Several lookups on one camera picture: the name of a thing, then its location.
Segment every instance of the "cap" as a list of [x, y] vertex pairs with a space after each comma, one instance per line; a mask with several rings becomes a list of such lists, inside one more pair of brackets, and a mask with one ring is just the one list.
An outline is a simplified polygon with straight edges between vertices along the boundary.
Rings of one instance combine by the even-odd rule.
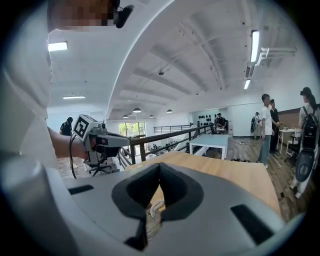
[[304, 87], [302, 91], [300, 91], [300, 95], [303, 96], [303, 95], [311, 95], [312, 92], [310, 90], [309, 87]]

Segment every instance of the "cable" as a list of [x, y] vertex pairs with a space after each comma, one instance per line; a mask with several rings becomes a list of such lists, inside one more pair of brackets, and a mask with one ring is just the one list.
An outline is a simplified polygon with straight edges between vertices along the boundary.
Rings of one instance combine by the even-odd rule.
[[151, 206], [150, 208], [150, 215], [151, 215], [151, 218], [154, 219], [155, 218], [155, 215], [156, 215], [156, 211], [161, 208], [165, 203], [165, 199], [159, 199], [157, 201], [155, 201], [153, 203], [153, 205]]
[[72, 154], [71, 154], [71, 147], [72, 147], [72, 143], [74, 142], [74, 140], [76, 139], [76, 134], [74, 133], [71, 137], [70, 137], [70, 142], [69, 142], [69, 155], [70, 155], [70, 165], [71, 165], [71, 171], [72, 171], [72, 175], [73, 177], [76, 179], [76, 175], [75, 175], [75, 170], [74, 170], [74, 160], [72, 158]]

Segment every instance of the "black cable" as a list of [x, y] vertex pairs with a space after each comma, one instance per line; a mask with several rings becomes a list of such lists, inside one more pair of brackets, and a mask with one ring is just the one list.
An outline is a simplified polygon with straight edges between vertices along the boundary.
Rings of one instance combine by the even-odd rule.
[[72, 175], [73, 177], [76, 179], [76, 175], [75, 175], [75, 170], [74, 170], [74, 160], [72, 158], [72, 154], [71, 154], [71, 147], [72, 147], [72, 143], [74, 142], [74, 140], [76, 139], [76, 134], [73, 134], [70, 137], [70, 142], [69, 142], [69, 155], [70, 155], [70, 165], [71, 165], [71, 171], [72, 171]]

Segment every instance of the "ceiling light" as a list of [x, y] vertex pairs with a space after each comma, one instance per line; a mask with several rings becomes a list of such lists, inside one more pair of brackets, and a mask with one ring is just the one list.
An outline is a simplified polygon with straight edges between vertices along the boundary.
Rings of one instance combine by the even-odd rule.
[[57, 42], [57, 43], [49, 43], [48, 50], [52, 51], [61, 51], [68, 49], [67, 42]]
[[251, 32], [252, 44], [251, 44], [251, 62], [257, 60], [258, 47], [259, 47], [259, 31], [254, 30]]
[[251, 82], [250, 79], [248, 79], [247, 81], [245, 81], [245, 86], [244, 86], [244, 89], [245, 89], [245, 90], [248, 89], [248, 86], [249, 86], [250, 82]]
[[140, 113], [141, 112], [141, 109], [136, 107], [134, 110], [133, 110], [133, 113]]
[[64, 100], [69, 100], [69, 99], [84, 99], [86, 96], [66, 96], [62, 97]]

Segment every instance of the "white ceiling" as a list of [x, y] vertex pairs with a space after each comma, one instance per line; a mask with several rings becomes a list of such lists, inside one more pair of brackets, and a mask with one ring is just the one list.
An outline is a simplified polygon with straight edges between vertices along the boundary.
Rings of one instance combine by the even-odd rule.
[[[156, 0], [121, 1], [121, 6], [135, 6], [128, 22], [143, 14], [151, 1]], [[68, 50], [50, 53], [53, 72], [50, 107], [63, 106], [66, 104], [63, 96], [76, 94], [85, 95], [86, 104], [107, 108], [113, 93], [115, 103], [108, 119], [119, 120], [136, 107], [142, 109], [144, 117], [161, 115], [160, 108], [167, 105], [174, 108], [179, 100], [192, 98], [196, 93], [242, 90], [251, 55], [252, 30], [260, 31], [260, 48], [295, 47], [293, 29], [286, 18], [261, 2], [217, 1], [182, 20], [136, 63], [117, 95], [113, 88], [106, 88], [107, 69], [116, 58], [111, 48], [126, 30], [99, 27], [85, 32], [54, 31], [49, 42], [67, 41]], [[272, 76], [280, 63], [281, 59], [263, 60], [251, 77], [255, 88], [262, 87], [261, 81]]]

